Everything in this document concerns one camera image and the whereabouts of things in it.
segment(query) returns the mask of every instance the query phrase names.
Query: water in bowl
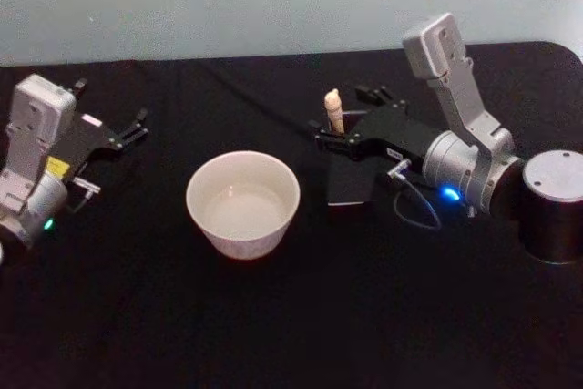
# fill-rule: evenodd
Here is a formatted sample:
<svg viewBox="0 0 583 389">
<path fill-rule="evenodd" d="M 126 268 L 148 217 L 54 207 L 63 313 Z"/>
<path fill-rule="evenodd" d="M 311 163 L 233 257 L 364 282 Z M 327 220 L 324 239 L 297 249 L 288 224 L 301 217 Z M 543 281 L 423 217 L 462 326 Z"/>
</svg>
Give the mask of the water in bowl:
<svg viewBox="0 0 583 389">
<path fill-rule="evenodd" d="M 209 230 L 240 241 L 269 234 L 285 219 L 281 198 L 262 185 L 250 183 L 228 186 L 209 202 L 204 214 Z"/>
</svg>

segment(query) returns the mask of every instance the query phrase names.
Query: cable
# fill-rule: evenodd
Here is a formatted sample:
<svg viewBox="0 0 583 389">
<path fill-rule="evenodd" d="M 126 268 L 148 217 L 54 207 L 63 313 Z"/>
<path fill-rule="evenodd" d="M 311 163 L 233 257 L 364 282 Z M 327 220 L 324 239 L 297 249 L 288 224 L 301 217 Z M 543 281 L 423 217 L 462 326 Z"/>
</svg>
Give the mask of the cable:
<svg viewBox="0 0 583 389">
<path fill-rule="evenodd" d="M 310 130 L 308 130 L 303 125 L 296 123 L 291 118 L 287 118 L 283 114 L 280 114 L 273 108 L 265 105 L 261 102 L 261 98 L 258 94 L 254 92 L 254 90 L 250 89 L 249 87 L 243 85 L 235 78 L 231 77 L 228 73 L 224 72 L 223 69 L 220 67 L 215 67 L 211 64 L 210 61 L 201 61 L 200 66 L 204 68 L 209 74 L 211 74 L 220 84 L 225 86 L 229 89 L 229 91 L 236 96 L 238 96 L 241 100 L 246 102 L 250 107 L 255 108 L 263 116 L 270 118 L 271 120 L 279 123 L 280 125 L 286 127 L 288 130 L 293 132 L 294 134 L 308 139 L 310 141 L 313 140 L 313 134 Z"/>
<path fill-rule="evenodd" d="M 85 193 L 85 196 L 83 197 L 83 199 L 75 207 L 71 207 L 70 205 L 67 205 L 66 209 L 69 211 L 69 213 L 76 214 L 83 207 L 85 207 L 85 205 L 89 202 L 89 200 L 91 199 L 92 196 L 93 196 L 93 192 L 88 190 Z"/>
<path fill-rule="evenodd" d="M 432 192 L 437 191 L 437 189 L 434 186 L 430 186 L 429 184 L 425 184 L 424 182 L 420 181 L 419 179 L 421 179 L 422 177 L 419 177 L 415 174 L 410 174 L 410 176 L 412 176 L 413 178 L 408 179 L 408 181 L 414 186 L 416 186 L 418 189 L 423 189 Z"/>
<path fill-rule="evenodd" d="M 415 195 L 417 195 L 417 198 L 420 199 L 423 202 L 423 204 L 427 207 L 427 209 L 429 210 L 429 212 L 431 213 L 431 215 L 433 216 L 433 218 L 435 220 L 435 225 L 427 225 L 426 223 L 422 223 L 422 222 L 419 222 L 417 220 L 409 219 L 409 218 L 405 217 L 405 215 L 403 215 L 403 213 L 399 210 L 399 206 L 398 206 L 399 199 L 401 198 L 401 195 L 403 194 L 403 188 L 400 189 L 396 195 L 394 195 L 394 199 L 393 199 L 394 214 L 396 214 L 397 217 L 400 220 L 402 220 L 403 222 L 406 222 L 409 225 L 413 225 L 414 227 L 422 228 L 424 230 L 431 230 L 431 231 L 441 230 L 441 228 L 442 228 L 441 220 L 439 219 L 439 216 L 435 212 L 433 205 L 431 205 L 431 202 L 429 202 L 429 200 L 427 200 L 427 198 L 423 195 L 423 193 L 421 193 L 421 191 L 419 191 L 419 189 L 416 186 L 414 186 L 407 178 L 405 178 L 403 175 L 399 175 L 399 177 L 400 178 L 398 178 L 398 179 L 401 180 L 403 183 L 405 183 L 407 185 L 407 188 L 411 189 L 415 193 Z"/>
</svg>

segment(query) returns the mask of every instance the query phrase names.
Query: wall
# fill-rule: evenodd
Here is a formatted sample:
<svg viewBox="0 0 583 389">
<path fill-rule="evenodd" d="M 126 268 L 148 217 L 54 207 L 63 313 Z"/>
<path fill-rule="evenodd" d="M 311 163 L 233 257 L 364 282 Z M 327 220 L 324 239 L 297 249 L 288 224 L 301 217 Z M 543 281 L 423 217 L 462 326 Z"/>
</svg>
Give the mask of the wall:
<svg viewBox="0 0 583 389">
<path fill-rule="evenodd" d="M 396 47 L 444 11 L 468 42 L 542 39 L 583 56 L 583 0 L 0 0 L 0 64 Z"/>
</svg>

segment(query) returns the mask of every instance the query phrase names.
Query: black cylinder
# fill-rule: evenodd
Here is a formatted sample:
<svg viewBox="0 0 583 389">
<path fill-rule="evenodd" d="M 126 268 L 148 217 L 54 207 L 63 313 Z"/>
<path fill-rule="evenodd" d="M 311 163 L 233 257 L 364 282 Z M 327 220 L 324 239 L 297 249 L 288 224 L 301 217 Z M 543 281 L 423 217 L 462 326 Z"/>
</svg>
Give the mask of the black cylinder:
<svg viewBox="0 0 583 389">
<path fill-rule="evenodd" d="M 583 155 L 555 150 L 524 168 L 520 240 L 536 258 L 567 263 L 583 256 Z"/>
</svg>

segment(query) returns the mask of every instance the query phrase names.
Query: black tablecloth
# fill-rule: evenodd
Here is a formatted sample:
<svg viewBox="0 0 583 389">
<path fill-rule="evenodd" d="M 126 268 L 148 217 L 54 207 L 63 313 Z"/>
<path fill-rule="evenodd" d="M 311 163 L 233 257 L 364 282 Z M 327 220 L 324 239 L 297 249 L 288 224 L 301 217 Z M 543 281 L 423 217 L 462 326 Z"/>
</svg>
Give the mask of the black tablecloth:
<svg viewBox="0 0 583 389">
<path fill-rule="evenodd" d="M 583 149 L 583 68 L 547 43 L 471 46 L 491 112 L 528 158 Z M 151 135 L 87 178 L 101 195 L 61 215 L 0 291 L 0 386 L 559 388 L 583 385 L 583 264 L 530 258 L 514 223 L 460 220 L 441 233 L 391 212 L 326 207 L 329 157 L 306 122 L 338 87 L 385 84 L 411 114 L 445 126 L 400 50 L 0 70 L 2 112 L 37 72 L 89 80 L 77 109 L 123 128 L 140 107 Z M 206 160 L 255 149 L 302 187 L 281 245 L 229 261 L 192 224 L 184 192 Z"/>
</svg>

